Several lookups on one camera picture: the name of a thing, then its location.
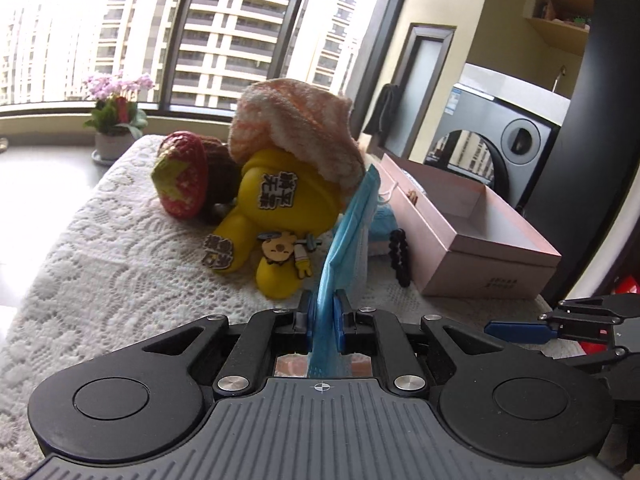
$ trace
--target flower pot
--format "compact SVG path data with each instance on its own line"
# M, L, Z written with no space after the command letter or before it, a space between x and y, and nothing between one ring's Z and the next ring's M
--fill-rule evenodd
M111 136L95 133L95 149L103 161L118 160L126 152L135 139L126 128L117 128L118 134Z

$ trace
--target white lace tablecloth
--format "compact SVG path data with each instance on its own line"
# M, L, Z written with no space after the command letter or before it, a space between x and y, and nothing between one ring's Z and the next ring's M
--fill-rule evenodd
M257 260L228 276L200 264L210 228L168 216L149 178L161 139L143 137L105 174L47 256L0 349L2 480L23 477L42 459L27 402L46 377L207 314L239 323L257 310L298 302L298 296L266 300L257 291ZM317 275L329 244L327 235L323 250L312 255ZM532 319L548 310L540 298L422 298L413 287L398 286L386 257L369 261L364 303L393 310L404 322L437 312L476 328L489 319ZM546 352L561 356L576 348L554 342Z

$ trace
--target yellow doll leg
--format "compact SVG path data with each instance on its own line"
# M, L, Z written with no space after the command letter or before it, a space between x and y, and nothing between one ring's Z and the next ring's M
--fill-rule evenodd
M238 270L247 261L257 244L260 228L235 207L213 231L213 234L230 240L233 244L231 264L225 269L216 269L216 272L227 273Z
M265 258L261 259L255 273L255 281L260 292L272 300L288 298L302 284L293 258L282 265L270 265Z

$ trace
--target washing machine label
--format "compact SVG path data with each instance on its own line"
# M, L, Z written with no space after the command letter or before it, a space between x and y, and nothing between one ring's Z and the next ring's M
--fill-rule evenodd
M444 107L444 113L453 115L453 112L456 111L456 107L458 106L458 101L460 101L460 94L462 94L462 90L460 88L454 88L449 94L449 101L447 101L447 106Z

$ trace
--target blue face mask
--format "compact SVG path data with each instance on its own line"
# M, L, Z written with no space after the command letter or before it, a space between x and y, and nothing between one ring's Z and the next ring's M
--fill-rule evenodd
M380 175L372 165L351 199L324 262L313 325L308 377L345 375L334 337L334 293L343 288L357 308L367 286L367 237L378 205Z

